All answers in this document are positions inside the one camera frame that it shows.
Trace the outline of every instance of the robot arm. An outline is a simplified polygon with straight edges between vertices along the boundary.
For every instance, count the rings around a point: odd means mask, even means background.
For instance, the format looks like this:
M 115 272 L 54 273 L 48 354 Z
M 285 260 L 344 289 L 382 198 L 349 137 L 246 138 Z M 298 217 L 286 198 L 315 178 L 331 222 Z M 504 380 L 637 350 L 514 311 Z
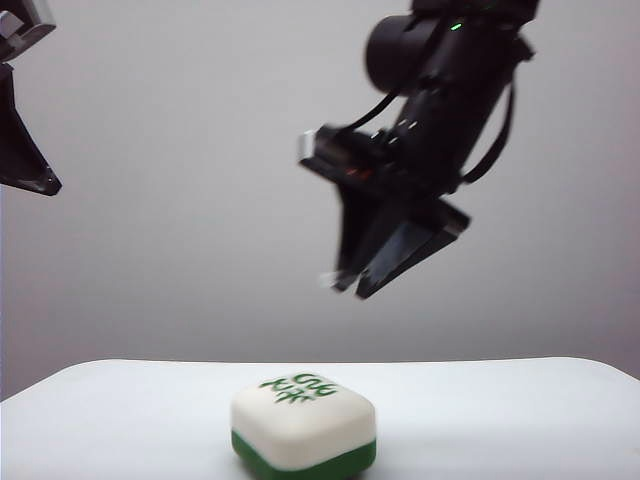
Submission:
M 455 241 L 470 219 L 440 197 L 483 176 L 504 148 L 515 102 L 514 71 L 533 53 L 520 28 L 538 0 L 414 0 L 408 16 L 374 29 L 366 60 L 385 99 L 345 127 L 307 134 L 301 164 L 334 182 L 343 204 L 334 288 L 359 280 L 368 298 Z M 493 147 L 461 169 L 489 115 L 510 87 L 505 123 Z M 374 134 L 358 130 L 397 96 L 398 120 Z
M 0 183 L 44 195 L 62 184 L 55 176 L 15 106 L 12 67 L 56 25 L 45 0 L 0 0 Z

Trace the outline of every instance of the green tile base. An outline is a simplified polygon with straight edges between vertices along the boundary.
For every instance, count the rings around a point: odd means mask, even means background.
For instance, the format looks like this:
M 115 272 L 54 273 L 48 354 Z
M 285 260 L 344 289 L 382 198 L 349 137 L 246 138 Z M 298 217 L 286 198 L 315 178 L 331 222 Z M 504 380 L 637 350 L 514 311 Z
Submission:
M 376 458 L 376 442 L 304 470 L 278 470 L 266 462 L 235 432 L 233 449 L 261 480 L 343 480 L 369 468 Z

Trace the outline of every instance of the white table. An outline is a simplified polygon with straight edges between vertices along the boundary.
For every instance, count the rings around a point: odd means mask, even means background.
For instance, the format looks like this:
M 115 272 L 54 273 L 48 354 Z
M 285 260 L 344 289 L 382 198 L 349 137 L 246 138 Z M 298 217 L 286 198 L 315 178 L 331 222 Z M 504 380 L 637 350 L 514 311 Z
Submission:
M 299 371 L 376 406 L 363 480 L 640 479 L 640 382 L 571 358 L 85 363 L 3 402 L 2 479 L 250 479 L 230 447 L 231 397 Z

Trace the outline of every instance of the gray backdrop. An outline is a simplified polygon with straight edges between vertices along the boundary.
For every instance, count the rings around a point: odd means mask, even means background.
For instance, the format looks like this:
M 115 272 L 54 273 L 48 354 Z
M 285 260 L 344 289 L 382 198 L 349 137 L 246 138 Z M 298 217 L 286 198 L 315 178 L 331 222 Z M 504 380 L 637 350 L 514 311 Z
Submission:
M 5 396 L 113 357 L 571 355 L 640 375 L 637 0 L 542 1 L 511 143 L 454 197 L 472 228 L 367 302 L 317 284 L 339 204 L 295 140 L 380 98 L 363 49 L 408 0 L 51 5 L 16 94 L 65 186 L 2 191 Z

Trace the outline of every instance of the black cable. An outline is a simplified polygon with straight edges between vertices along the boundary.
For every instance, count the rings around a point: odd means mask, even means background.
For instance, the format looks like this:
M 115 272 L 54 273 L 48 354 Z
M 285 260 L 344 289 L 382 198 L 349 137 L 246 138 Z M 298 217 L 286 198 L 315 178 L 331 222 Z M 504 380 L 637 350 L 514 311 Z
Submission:
M 482 157 L 482 159 L 478 162 L 478 164 L 473 167 L 471 171 L 465 174 L 462 177 L 464 183 L 473 183 L 480 178 L 482 178 L 500 157 L 502 150 L 507 145 L 507 141 L 509 140 L 509 134 L 511 133 L 511 124 L 513 123 L 513 110 L 516 103 L 516 85 L 515 79 L 511 79 L 511 91 L 509 92 L 509 100 L 507 103 L 507 113 L 504 119 L 504 123 L 502 124 L 502 128 L 500 129 L 500 133 L 498 137 L 491 145 L 489 151 Z
M 440 40 L 442 40 L 444 32 L 446 31 L 447 28 L 449 28 L 449 24 L 453 20 L 454 15 L 457 13 L 457 6 L 459 2 L 460 0 L 449 1 L 449 3 L 447 4 L 447 6 L 445 7 L 442 13 L 442 16 L 440 17 L 440 21 L 438 22 L 433 32 L 431 33 L 431 35 L 429 35 L 429 38 L 424 44 L 424 47 L 420 52 L 418 60 L 413 65 L 413 67 L 409 69 L 409 71 L 406 73 L 403 79 L 398 83 L 398 85 L 396 85 L 396 87 L 393 90 L 391 90 L 387 94 L 387 96 L 384 97 L 382 101 L 380 101 L 380 103 L 378 103 L 375 107 L 373 107 L 369 112 L 367 112 L 365 115 L 363 115 L 358 120 L 351 123 L 350 125 L 347 125 L 342 130 L 355 130 L 357 128 L 362 127 L 364 124 L 370 122 L 375 117 L 380 115 L 391 104 L 391 102 L 393 102 L 396 99 L 396 97 L 400 95 L 402 90 L 404 90 L 407 84 L 416 77 L 416 75 L 420 72 L 420 68 L 422 68 L 424 63 L 435 52 L 436 48 L 438 47 L 438 44 L 440 43 Z

